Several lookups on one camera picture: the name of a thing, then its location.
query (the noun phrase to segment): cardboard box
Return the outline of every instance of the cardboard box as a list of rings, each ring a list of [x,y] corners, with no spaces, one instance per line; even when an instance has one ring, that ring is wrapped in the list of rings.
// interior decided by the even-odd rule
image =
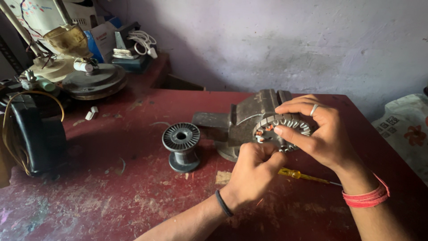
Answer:
[[[89,51],[94,54],[92,58],[99,63],[111,63],[113,49],[116,47],[114,31],[122,26],[118,17],[114,17],[104,24],[91,30],[84,31],[88,38]]]

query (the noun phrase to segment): red table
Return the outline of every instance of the red table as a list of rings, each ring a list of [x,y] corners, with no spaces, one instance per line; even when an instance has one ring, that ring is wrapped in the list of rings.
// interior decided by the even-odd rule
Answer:
[[[0,189],[0,240],[133,240],[162,221],[214,194],[218,172],[234,163],[202,140],[202,164],[174,172],[161,136],[162,122],[190,122],[195,111],[228,112],[250,93],[149,89],[164,72],[156,62],[114,96],[66,115],[67,165],[60,178],[31,178],[14,168],[11,186]],[[317,95],[336,107],[352,144],[369,168],[389,184],[397,217],[426,240],[428,189],[344,95]],[[98,117],[83,121],[89,107]],[[303,151],[288,154],[288,168],[338,182]],[[359,240],[341,188],[278,176],[263,200],[229,218],[209,240]]]

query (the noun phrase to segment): electrical wire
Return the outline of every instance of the electrical wire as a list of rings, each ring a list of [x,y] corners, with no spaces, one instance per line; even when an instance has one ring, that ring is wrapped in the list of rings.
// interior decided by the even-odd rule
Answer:
[[[27,94],[27,93],[42,94],[54,99],[58,103],[59,107],[61,108],[61,113],[62,113],[61,122],[64,120],[64,108],[61,102],[55,96],[45,92],[35,91],[35,90],[23,91],[12,96],[12,98],[10,98],[10,100],[6,105],[6,110],[4,111],[3,131],[2,131],[4,145],[12,155],[15,162],[25,171],[27,175],[31,176],[31,173],[28,168],[28,165],[30,163],[30,157],[28,156],[27,150],[21,145],[19,131],[11,126],[10,119],[12,117],[9,114],[10,105],[13,99],[18,97],[19,95]]]
[[[38,35],[40,35],[40,36],[43,36],[43,35],[41,35],[41,33],[39,33],[39,32],[37,32],[36,30],[34,30],[29,24],[28,24],[28,22],[25,20],[25,18],[24,18],[24,9],[22,8],[22,4],[25,2],[25,0],[22,0],[22,2],[21,2],[21,4],[19,4],[19,6],[20,6],[20,8],[21,8],[21,18],[24,20],[24,22],[27,24],[27,26],[28,26],[28,28],[29,29],[31,29],[32,31],[34,31],[36,34],[38,34]],[[28,47],[27,47],[27,49],[25,50],[26,52],[28,52],[29,50],[30,50],[30,46],[31,46],[31,44],[34,42],[35,43],[35,41],[33,40],[33,37],[31,36],[31,33],[28,31],[28,29],[25,29],[25,30],[27,30],[27,32],[28,32],[28,35],[30,36],[30,44],[28,45]],[[45,54],[46,56],[40,56],[40,57],[42,57],[42,58],[48,58],[48,60],[46,60],[46,62],[45,62],[45,64],[43,65],[43,67],[42,67],[42,69],[43,68],[45,68],[46,67],[46,65],[48,64],[48,62],[49,62],[49,60],[52,58],[53,60],[55,60],[56,59],[56,54],[54,54],[54,53],[52,53],[52,54],[50,54],[50,53],[47,53],[47,52],[43,52],[42,51],[42,53],[43,54]]]
[[[148,35],[146,32],[144,32],[144,31],[140,31],[140,30],[137,30],[137,31],[133,31],[133,32],[130,32],[129,33],[129,37],[128,37],[128,39],[129,40],[133,40],[133,41],[135,41],[136,43],[135,43],[135,45],[134,45],[134,49],[135,49],[135,51],[137,51],[137,53],[138,54],[140,54],[140,55],[145,55],[145,54],[147,54],[147,52],[149,51],[149,49],[151,48],[150,47],[150,45],[155,45],[157,42],[156,42],[156,40],[152,37],[152,36],[150,36],[150,35]],[[137,45],[138,44],[140,44],[141,46],[143,46],[144,47],[144,53],[142,53],[142,52],[140,52],[138,49],[137,49]]]

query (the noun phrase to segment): forearm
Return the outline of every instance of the forearm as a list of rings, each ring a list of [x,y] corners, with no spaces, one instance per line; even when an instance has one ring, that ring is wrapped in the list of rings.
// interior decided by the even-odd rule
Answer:
[[[348,166],[336,173],[346,194],[369,193],[380,185],[373,173],[359,159],[351,160]],[[371,208],[350,209],[363,241],[412,240],[385,202]]]
[[[225,219],[215,195],[152,228],[136,241],[205,240]]]

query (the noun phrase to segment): wire spool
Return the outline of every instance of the wire spool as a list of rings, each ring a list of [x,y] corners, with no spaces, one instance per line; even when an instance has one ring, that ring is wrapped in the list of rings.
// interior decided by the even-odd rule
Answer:
[[[199,129],[190,123],[170,126],[162,135],[162,142],[171,151],[169,165],[176,172],[191,172],[200,163],[195,147],[201,138]]]

